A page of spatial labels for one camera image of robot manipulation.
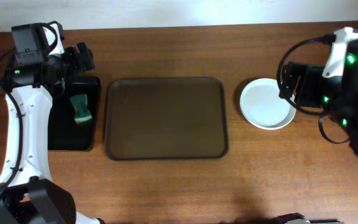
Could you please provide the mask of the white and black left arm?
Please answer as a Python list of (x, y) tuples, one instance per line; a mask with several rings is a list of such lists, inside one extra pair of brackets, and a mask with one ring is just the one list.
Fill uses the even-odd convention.
[(56, 85), (94, 69), (84, 43), (64, 47), (59, 22), (11, 29), (15, 46), (4, 54), (0, 79), (8, 108), (0, 174), (0, 223), (101, 223), (76, 209), (71, 193), (53, 182), (48, 163), (48, 123)]

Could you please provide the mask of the white plate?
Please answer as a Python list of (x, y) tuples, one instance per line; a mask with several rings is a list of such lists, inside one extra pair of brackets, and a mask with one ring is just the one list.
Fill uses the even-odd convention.
[(277, 81), (258, 78), (241, 91), (239, 107), (245, 119), (255, 127), (277, 130), (292, 122), (296, 109), (279, 97)]

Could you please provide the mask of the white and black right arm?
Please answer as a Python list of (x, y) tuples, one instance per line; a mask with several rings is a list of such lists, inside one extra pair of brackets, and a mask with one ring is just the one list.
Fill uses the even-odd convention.
[[(297, 48), (320, 42), (331, 51), (323, 67), (287, 62)], [(318, 117), (322, 137), (323, 120), (330, 117), (348, 135), (358, 156), (358, 29), (343, 27), (331, 34), (303, 40), (288, 49), (277, 68), (278, 95), (290, 108)]]

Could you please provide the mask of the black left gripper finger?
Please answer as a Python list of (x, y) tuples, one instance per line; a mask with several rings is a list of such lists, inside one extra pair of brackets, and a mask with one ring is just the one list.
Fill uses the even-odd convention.
[(80, 53), (80, 65), (83, 71), (93, 70), (94, 69), (94, 61), (93, 61), (93, 53), (87, 47), (84, 42), (80, 42), (77, 44), (79, 53)]
[(67, 47), (65, 49), (65, 66), (66, 76), (76, 76), (82, 72), (82, 64), (80, 59), (80, 53), (75, 47)]

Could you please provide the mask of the green and yellow sponge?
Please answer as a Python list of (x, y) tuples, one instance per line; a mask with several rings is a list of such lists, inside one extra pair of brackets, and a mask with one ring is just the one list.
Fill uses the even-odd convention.
[(70, 97), (70, 102), (75, 110), (74, 120), (77, 124), (93, 119), (88, 109), (88, 96), (86, 94), (74, 95)]

